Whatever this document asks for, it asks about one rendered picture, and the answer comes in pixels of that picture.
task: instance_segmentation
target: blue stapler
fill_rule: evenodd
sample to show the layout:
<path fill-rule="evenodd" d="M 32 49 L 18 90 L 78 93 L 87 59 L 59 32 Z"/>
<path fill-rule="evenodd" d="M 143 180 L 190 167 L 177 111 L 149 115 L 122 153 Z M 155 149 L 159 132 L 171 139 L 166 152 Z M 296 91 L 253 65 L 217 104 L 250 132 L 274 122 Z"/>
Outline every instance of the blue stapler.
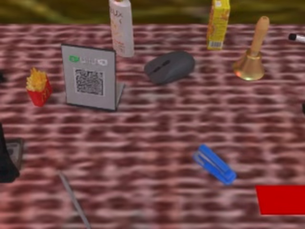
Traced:
<path fill-rule="evenodd" d="M 232 184 L 236 179 L 236 173 L 205 145 L 198 148 L 198 151 L 193 155 L 193 159 L 225 185 Z"/>

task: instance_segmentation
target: yellow carton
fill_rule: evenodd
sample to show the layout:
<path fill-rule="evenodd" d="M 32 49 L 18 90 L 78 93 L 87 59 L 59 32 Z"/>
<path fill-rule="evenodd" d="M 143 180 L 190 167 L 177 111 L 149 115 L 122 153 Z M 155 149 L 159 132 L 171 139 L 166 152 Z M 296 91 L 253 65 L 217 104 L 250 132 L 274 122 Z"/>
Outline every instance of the yellow carton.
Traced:
<path fill-rule="evenodd" d="M 230 0 L 213 0 L 208 32 L 207 49 L 221 50 L 230 16 Z"/>

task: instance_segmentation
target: red paper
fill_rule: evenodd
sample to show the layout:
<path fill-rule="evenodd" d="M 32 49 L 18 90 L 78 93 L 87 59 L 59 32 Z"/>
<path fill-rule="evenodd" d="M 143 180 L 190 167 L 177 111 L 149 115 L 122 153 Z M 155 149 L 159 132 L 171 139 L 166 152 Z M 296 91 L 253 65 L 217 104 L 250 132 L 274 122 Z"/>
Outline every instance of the red paper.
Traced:
<path fill-rule="evenodd" d="M 305 185 L 257 185 L 262 215 L 305 215 Z"/>
<path fill-rule="evenodd" d="M 29 96 L 35 106 L 42 107 L 46 101 L 48 100 L 49 96 L 52 94 L 52 88 L 49 83 L 49 79 L 47 78 L 47 82 L 45 85 L 45 88 L 42 92 L 32 92 L 27 90 L 29 93 Z"/>

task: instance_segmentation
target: shampoo bottle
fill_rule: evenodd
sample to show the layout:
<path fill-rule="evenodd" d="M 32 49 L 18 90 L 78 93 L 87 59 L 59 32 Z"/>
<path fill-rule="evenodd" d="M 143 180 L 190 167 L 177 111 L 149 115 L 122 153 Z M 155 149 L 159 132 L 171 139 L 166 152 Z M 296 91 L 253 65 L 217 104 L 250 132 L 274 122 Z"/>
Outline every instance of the shampoo bottle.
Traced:
<path fill-rule="evenodd" d="M 132 7 L 129 0 L 109 0 L 113 49 L 121 57 L 133 57 Z"/>

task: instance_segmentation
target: bell handle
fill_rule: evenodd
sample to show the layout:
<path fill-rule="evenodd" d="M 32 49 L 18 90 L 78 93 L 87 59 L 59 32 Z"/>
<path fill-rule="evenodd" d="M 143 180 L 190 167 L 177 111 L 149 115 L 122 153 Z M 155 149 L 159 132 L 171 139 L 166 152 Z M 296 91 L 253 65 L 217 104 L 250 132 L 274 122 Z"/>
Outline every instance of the bell handle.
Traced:
<path fill-rule="evenodd" d="M 264 38 L 269 28 L 269 18 L 262 16 L 256 23 L 254 37 L 251 44 L 251 55 L 257 56 L 261 50 Z"/>

